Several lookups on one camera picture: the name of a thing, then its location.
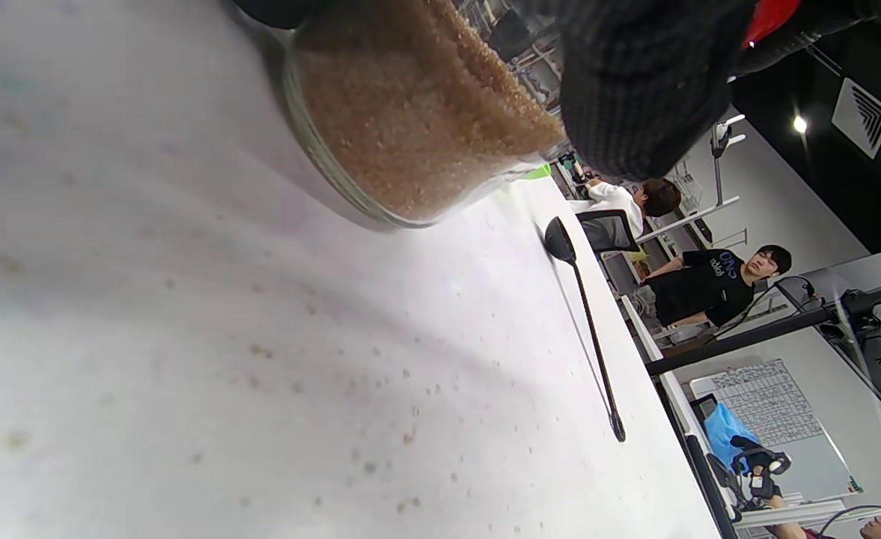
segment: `brown sugar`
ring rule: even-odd
[[[429,222],[563,140],[450,0],[340,0],[296,36],[317,131],[383,208]]]

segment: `black hair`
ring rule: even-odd
[[[647,197],[643,209],[650,217],[663,217],[673,213],[680,207],[680,199],[683,198],[680,188],[665,177],[643,182],[643,193]]]
[[[758,255],[759,253],[769,255],[769,259],[776,265],[776,272],[780,275],[789,272],[790,267],[793,267],[793,256],[781,246],[761,246],[761,248],[756,249],[756,253]]]

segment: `air vent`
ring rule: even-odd
[[[874,159],[881,145],[881,102],[852,79],[843,79],[833,125]]]

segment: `chair backrest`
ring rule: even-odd
[[[624,210],[594,210],[576,214],[587,233],[595,253],[626,250],[638,252],[639,246],[629,232],[629,220]]]
[[[519,13],[509,10],[495,24],[487,44],[502,61],[511,61],[529,49],[533,41],[533,35]]]

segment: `red object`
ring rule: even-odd
[[[800,0],[759,0],[743,48],[749,48],[751,42],[762,40],[784,25],[796,12],[799,3]]]
[[[812,529],[806,529],[806,528],[803,528],[802,530],[803,530],[804,532],[806,532],[806,539],[817,539],[817,537],[819,537],[819,533],[817,533],[817,532],[813,532]],[[827,537],[827,536],[824,535],[824,536],[823,536],[823,539],[833,539],[833,538],[832,538],[832,537]]]

